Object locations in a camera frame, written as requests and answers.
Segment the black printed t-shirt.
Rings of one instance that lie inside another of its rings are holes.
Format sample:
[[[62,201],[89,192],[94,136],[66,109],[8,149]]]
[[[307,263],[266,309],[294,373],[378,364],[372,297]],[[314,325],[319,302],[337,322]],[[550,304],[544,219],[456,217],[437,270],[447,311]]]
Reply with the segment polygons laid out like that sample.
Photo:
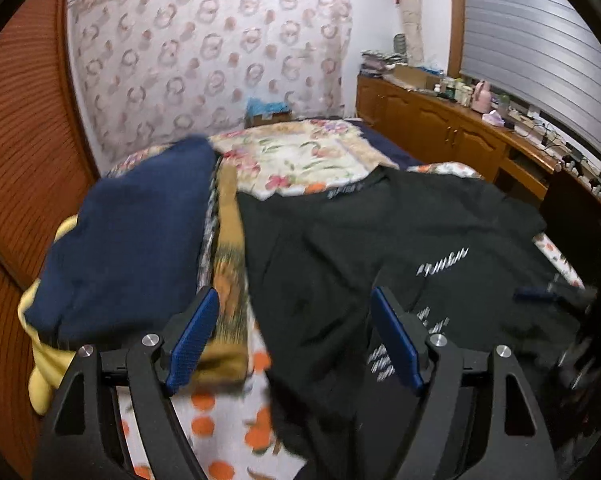
[[[457,346],[505,344],[539,388],[578,324],[523,287],[566,285],[535,246],[545,224],[483,180],[387,167],[267,200],[238,194],[248,291],[269,352],[272,424],[303,479],[380,479],[417,399],[372,322],[374,288]]]

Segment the mustard sunflower folded garment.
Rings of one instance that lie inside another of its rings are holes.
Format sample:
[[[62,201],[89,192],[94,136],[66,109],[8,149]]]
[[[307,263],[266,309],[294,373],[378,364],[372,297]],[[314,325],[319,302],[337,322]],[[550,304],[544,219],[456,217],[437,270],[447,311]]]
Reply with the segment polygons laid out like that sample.
[[[219,314],[193,373],[197,385],[232,385],[248,372],[245,240],[238,210],[238,173],[220,162],[212,174],[198,284],[215,288]]]

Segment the orange print white bedsheet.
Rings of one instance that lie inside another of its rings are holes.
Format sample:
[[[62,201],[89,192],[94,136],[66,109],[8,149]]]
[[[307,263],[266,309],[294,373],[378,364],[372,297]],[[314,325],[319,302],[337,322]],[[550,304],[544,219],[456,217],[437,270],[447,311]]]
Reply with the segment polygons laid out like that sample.
[[[482,179],[460,162],[410,167],[407,171],[422,174],[453,174],[459,178]],[[546,234],[533,240],[538,250],[568,283],[578,288],[585,285],[573,266],[567,263]],[[246,337],[248,374],[238,388],[212,391],[211,386],[190,386],[174,396],[174,411],[209,479],[292,479],[305,460],[282,448],[269,422],[268,382],[265,365],[269,364],[265,342],[262,341],[250,303],[246,305]],[[145,479],[154,479],[140,438],[128,388],[117,388],[119,414],[122,417],[127,451],[134,472]]]

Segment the navy blue folded garment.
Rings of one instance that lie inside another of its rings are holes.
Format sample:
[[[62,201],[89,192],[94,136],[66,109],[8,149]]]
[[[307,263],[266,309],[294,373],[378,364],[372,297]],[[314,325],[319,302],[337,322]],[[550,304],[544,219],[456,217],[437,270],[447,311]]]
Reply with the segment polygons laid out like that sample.
[[[189,138],[90,190],[25,312],[42,342],[117,348],[189,307],[215,166],[207,140]]]

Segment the dark navy blanket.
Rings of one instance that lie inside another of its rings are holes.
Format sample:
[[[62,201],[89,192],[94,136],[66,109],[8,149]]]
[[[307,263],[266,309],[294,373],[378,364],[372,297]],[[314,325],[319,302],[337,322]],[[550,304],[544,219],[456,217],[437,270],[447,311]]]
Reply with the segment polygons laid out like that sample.
[[[412,157],[409,153],[404,151],[393,141],[387,139],[386,136],[383,136],[383,134],[378,133],[378,131],[373,130],[364,122],[359,122],[359,120],[354,119],[348,119],[348,122],[351,125],[356,126],[361,131],[361,135],[376,150],[380,151],[392,162],[395,162],[399,169],[406,170],[410,167],[416,167],[421,165],[421,162],[418,159]]]

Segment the wooden sideboard cabinet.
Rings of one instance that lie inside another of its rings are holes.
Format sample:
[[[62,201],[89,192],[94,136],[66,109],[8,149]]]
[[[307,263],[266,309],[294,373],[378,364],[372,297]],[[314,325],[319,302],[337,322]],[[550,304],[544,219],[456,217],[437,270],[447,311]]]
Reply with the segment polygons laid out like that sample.
[[[545,198],[558,168],[559,151],[540,145],[534,133],[488,125],[473,110],[383,79],[358,77],[356,112],[420,162],[462,162],[534,203]]]

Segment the floral cream quilt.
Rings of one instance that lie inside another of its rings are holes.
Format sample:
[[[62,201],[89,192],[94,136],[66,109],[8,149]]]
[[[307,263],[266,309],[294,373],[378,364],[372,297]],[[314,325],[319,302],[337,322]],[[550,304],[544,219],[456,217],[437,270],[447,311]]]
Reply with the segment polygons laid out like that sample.
[[[357,182],[378,166],[397,166],[360,127],[340,119],[278,122],[204,136],[202,143],[235,168],[239,191],[260,200],[319,193]]]

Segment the brown louvered wardrobe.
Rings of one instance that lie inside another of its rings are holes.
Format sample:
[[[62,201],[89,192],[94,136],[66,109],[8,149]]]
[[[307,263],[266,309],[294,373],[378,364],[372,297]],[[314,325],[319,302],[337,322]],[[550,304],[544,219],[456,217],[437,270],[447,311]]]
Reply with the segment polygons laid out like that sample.
[[[98,177],[70,80],[66,18],[66,0],[0,0],[0,479],[30,477],[39,437],[18,300]]]

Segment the blue item box by bed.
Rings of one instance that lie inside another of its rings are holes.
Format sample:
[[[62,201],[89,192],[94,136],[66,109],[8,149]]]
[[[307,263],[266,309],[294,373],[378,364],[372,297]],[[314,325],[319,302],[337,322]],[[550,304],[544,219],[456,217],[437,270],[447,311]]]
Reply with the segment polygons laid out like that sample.
[[[292,118],[291,108],[284,102],[264,102],[250,98],[246,103],[244,117],[246,128],[289,122]]]

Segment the cardboard box on cabinet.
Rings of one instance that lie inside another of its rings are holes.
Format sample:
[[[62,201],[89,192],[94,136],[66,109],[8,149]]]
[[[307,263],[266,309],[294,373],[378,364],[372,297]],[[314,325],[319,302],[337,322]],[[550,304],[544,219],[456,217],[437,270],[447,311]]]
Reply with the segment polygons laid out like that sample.
[[[431,74],[422,68],[397,64],[392,75],[399,81],[415,89],[433,90],[441,82],[441,76]]]

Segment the stack of folded fabrics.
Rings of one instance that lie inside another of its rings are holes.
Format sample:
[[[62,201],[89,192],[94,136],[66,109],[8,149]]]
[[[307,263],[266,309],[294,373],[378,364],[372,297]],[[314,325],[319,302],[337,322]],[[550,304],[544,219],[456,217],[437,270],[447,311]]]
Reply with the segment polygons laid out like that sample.
[[[361,52],[359,74],[382,78],[385,74],[392,73],[397,66],[406,64],[407,58],[403,54],[366,50]]]

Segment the grey window blind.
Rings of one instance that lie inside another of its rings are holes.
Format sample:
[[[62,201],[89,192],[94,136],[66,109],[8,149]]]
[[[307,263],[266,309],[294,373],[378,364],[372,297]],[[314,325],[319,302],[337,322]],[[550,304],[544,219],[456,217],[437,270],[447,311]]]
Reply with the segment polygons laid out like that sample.
[[[465,0],[461,72],[539,107],[601,154],[601,44],[567,0]]]

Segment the pink circle patterned curtain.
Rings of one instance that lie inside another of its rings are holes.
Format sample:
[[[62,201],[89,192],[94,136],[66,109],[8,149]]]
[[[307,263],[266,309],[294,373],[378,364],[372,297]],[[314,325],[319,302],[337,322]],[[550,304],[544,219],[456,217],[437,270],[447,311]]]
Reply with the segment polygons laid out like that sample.
[[[108,162],[241,126],[248,102],[340,116],[351,0],[72,0],[76,87]]]

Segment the cream side curtain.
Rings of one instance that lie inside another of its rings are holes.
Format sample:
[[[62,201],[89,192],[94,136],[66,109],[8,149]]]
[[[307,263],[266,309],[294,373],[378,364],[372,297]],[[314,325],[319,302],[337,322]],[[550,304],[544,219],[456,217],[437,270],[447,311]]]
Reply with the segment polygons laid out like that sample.
[[[406,37],[408,62],[412,66],[421,65],[423,58],[422,42],[422,0],[399,0],[401,24]]]

